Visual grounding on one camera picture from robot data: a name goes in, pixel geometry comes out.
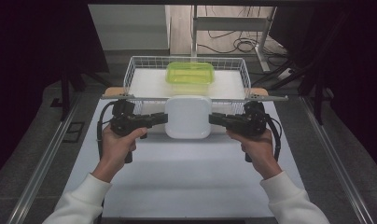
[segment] floor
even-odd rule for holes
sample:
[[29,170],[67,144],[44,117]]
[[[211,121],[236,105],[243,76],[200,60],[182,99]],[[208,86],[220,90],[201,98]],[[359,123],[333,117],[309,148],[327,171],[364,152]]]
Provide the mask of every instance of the floor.
[[[232,16],[237,16],[244,8],[232,8]],[[189,7],[181,7],[173,15],[172,24],[172,41],[171,54],[188,55],[189,54],[189,33],[188,29],[177,29],[178,27],[189,26]],[[204,13],[205,8],[200,8],[200,14]],[[213,10],[208,7],[208,13],[221,15],[226,11],[224,8],[214,7]],[[258,8],[252,8],[250,16],[257,16]],[[222,33],[212,33],[212,35],[222,35]],[[209,37],[207,32],[199,34],[199,43],[209,46],[219,51],[231,49],[232,42],[237,38],[236,35],[228,35],[226,39],[220,37],[214,40]],[[271,39],[267,41],[267,46],[272,50],[283,49],[274,43]],[[200,54],[214,54],[211,50],[199,48]],[[143,53],[153,54],[158,52],[125,52],[118,54],[106,52],[106,58],[110,69],[110,74],[100,74],[105,79],[111,81],[114,85],[121,85],[124,71],[127,68],[129,59],[133,55],[143,55]],[[230,55],[242,54],[240,51],[233,52]],[[247,69],[251,74],[252,81],[259,80],[265,75],[261,74],[258,60],[252,53],[243,55]],[[92,118],[92,113],[97,105],[99,97],[105,91],[105,87],[98,82],[83,76],[87,88],[79,94],[77,112],[72,118],[73,122],[82,123],[85,133]],[[268,82],[275,82],[278,77],[270,79]],[[297,86],[300,80],[289,83],[278,91],[270,92],[275,95],[288,95],[287,103],[276,102],[275,106],[278,115],[284,125],[285,135],[292,148],[292,153],[299,167],[301,177],[304,181],[305,188],[309,192],[310,199],[316,203],[328,216],[330,223],[360,223],[356,213],[352,208],[347,194],[345,194],[338,177],[335,175],[333,167],[330,165],[329,158],[325,153],[319,139],[316,137],[314,126],[310,122],[301,98],[297,95]],[[21,197],[22,191],[45,148],[48,147],[52,140],[55,130],[60,123],[62,111],[59,107],[50,107],[55,98],[61,98],[61,84],[54,83],[47,87],[43,94],[43,104],[41,105],[36,118],[28,129],[26,135],[22,138],[14,154],[0,172],[0,223],[6,223],[11,211]],[[334,114],[329,107],[328,102],[323,104],[324,128],[328,132],[329,140],[336,148],[342,163],[355,183],[360,195],[369,208],[373,217],[373,222],[377,223],[377,165],[373,162],[366,149],[359,144],[349,130]],[[77,153],[80,150],[81,143],[85,134],[76,136],[74,133],[67,133],[63,139],[72,140],[78,137],[75,143],[62,142],[58,152],[55,155],[53,163],[50,165],[45,179],[36,194],[35,200],[31,203],[24,223],[41,223],[45,217],[52,212],[55,203],[63,192],[64,183],[70,175],[70,171],[75,163]],[[121,223],[116,220],[103,220],[103,223]],[[139,221],[126,221],[123,223],[137,224],[148,223]],[[198,223],[226,223],[222,221],[197,221]],[[248,219],[245,223],[277,223],[274,218]]]

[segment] white sleeve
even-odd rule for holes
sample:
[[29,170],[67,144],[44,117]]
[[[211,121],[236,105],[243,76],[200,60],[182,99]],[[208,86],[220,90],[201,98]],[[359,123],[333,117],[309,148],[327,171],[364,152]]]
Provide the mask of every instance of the white sleeve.
[[61,197],[55,211],[43,223],[92,223],[102,213],[102,200],[110,187],[110,183],[88,174],[77,189]]
[[307,191],[297,188],[286,172],[262,180],[260,185],[270,199],[269,207],[278,223],[328,223],[325,214],[310,202]]

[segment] metal rail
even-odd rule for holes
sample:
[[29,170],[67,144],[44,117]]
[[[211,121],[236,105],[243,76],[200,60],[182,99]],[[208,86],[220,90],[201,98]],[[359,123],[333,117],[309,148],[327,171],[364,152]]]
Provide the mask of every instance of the metal rail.
[[316,135],[319,137],[319,140],[328,155],[328,159],[330,160],[331,166],[333,167],[337,177],[339,178],[342,188],[344,189],[346,195],[348,196],[349,202],[351,203],[354,211],[360,221],[363,224],[370,224],[374,223],[369,210],[364,202],[360,192],[358,191],[355,183],[349,176],[348,172],[345,170],[345,167],[342,164],[342,161],[332,145],[330,139],[328,138],[328,134],[325,131],[324,127],[319,125],[312,113],[313,107],[311,102],[309,102],[308,98],[300,97],[302,104],[304,105],[305,111],[314,126],[314,130]]
[[49,146],[43,153],[39,163],[37,164],[34,172],[32,173],[31,178],[29,179],[28,184],[26,185],[23,193],[21,194],[18,202],[16,203],[15,208],[13,209],[7,223],[22,223],[26,215],[31,208],[32,202],[35,199],[35,196],[40,189],[41,184],[51,166],[51,163],[54,159],[55,154],[57,153],[58,147],[60,146],[63,136],[66,133],[70,121],[77,111],[77,105],[80,100],[81,93],[77,92],[73,95],[72,100],[72,109],[69,114],[66,116],[65,121],[61,121],[57,131],[49,142]]

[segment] wire basket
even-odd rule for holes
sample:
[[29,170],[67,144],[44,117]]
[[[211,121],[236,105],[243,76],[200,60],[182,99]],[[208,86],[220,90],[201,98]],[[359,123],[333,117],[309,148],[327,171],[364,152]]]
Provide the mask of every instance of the wire basket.
[[[250,79],[246,70],[246,64],[242,58],[208,58],[208,57],[161,57],[161,56],[134,56],[131,57],[130,63],[125,74],[123,88],[125,92],[130,94],[131,86],[133,84],[133,78],[135,72],[138,69],[148,69],[148,71],[162,70],[166,71],[169,63],[181,62],[181,63],[210,63],[214,66],[215,73],[217,71],[233,71],[239,72],[241,77],[239,85],[242,85],[244,94],[241,100],[249,97],[251,93]],[[133,100],[136,104],[134,113],[140,114],[143,108],[143,104],[164,104],[164,101],[159,98],[153,98],[152,96],[141,97],[141,100]],[[225,100],[218,99],[213,101],[213,112],[238,114],[243,112],[243,103],[234,103],[229,101],[227,97]]]

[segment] green plastic lid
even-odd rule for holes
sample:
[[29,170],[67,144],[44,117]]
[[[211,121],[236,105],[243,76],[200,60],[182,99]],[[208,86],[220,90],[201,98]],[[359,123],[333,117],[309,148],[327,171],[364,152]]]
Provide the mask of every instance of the green plastic lid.
[[170,84],[211,84],[215,69],[210,63],[169,63],[165,80]]

